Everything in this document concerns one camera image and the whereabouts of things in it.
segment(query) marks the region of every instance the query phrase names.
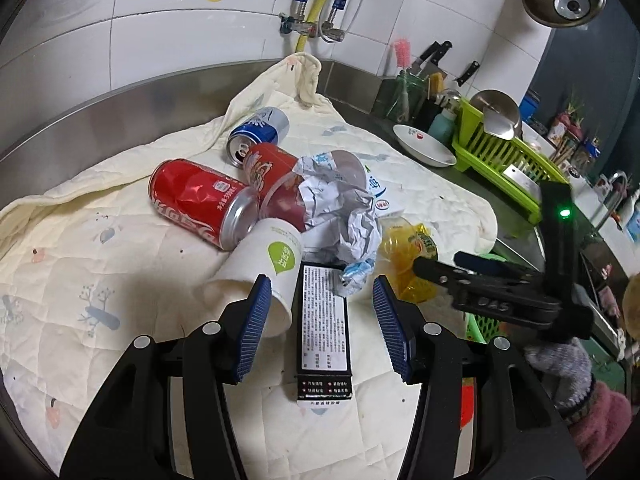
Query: small cardboard box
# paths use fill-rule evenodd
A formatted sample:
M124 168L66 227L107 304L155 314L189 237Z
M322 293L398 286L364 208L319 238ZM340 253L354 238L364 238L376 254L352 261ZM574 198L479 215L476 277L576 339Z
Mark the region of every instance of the small cardboard box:
M297 369L298 404L328 408L351 399L351 349L347 300L335 293L340 268L300 266Z

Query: coca-cola logo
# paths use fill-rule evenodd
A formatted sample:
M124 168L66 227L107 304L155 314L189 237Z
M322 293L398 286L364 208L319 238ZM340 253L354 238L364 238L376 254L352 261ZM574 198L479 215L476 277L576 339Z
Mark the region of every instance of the coca-cola logo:
M172 222L181 225L192 233L196 233L201 238L204 238L207 242L210 242L212 244L217 243L217 239L213 234L211 226L205 224L204 222L198 222L197 220L191 218L189 215L177 211L173 207L169 207L159 200L154 200L154 206L156 208L156 211L158 211L162 216L168 218Z

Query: knife handle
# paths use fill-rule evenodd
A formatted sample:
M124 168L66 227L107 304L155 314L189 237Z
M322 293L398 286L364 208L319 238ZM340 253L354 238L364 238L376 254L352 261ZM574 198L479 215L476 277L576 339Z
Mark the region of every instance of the knife handle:
M469 81L471 76L475 74L479 68L480 68L480 63L478 63L477 61L474 61L472 64L469 65L469 68L466 69L465 73L463 73L463 75L461 75L459 78L454 79L454 81L458 83L458 86L462 86L464 83Z
M433 43L430 44L430 46L427 47L427 50L425 50L422 54L420 54L420 57L418 57L418 59L416 59L412 65L411 68L409 70L409 72L411 72L412 74L417 74L418 72L420 72L420 67L422 66L422 64L431 57L431 55L436 52L436 50L438 50L440 48L440 44L437 41L434 41Z
M444 55L449 51L449 49L452 46L453 45L451 44L450 41L445 41L444 43L442 43L442 46L433 54L433 56L431 56L430 61L435 66L438 66L438 63L440 62L440 60L444 57Z

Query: white quilted blanket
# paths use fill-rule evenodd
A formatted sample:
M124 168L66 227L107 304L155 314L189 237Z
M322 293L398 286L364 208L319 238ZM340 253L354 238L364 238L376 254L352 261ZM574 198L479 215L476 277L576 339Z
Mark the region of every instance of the white quilted blanket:
M228 132L253 110L277 106L291 123L283 147L311 155L340 147L395 183L406 218L439 234L441 259L491 249L487 202L421 167L373 134L344 123L316 94L320 63L307 54L268 69L210 123L123 152L0 213L0 367L20 421L54 471L84 411L139 334L182 337L217 319L193 296L226 254L169 224L151 207L148 176L190 157L231 175ZM354 398L323 414L294 401L294 330L260 342L245 382L227 389L250 479L394 479L418 388L391 371L370 284L349 303Z

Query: can pull tab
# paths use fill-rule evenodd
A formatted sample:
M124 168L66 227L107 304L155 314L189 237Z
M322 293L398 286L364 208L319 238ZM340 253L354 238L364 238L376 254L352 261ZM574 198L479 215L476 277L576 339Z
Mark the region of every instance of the can pull tab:
M244 160L246 154L249 152L250 146L245 144L244 142L238 146L238 150L236 151L236 157L238 160Z

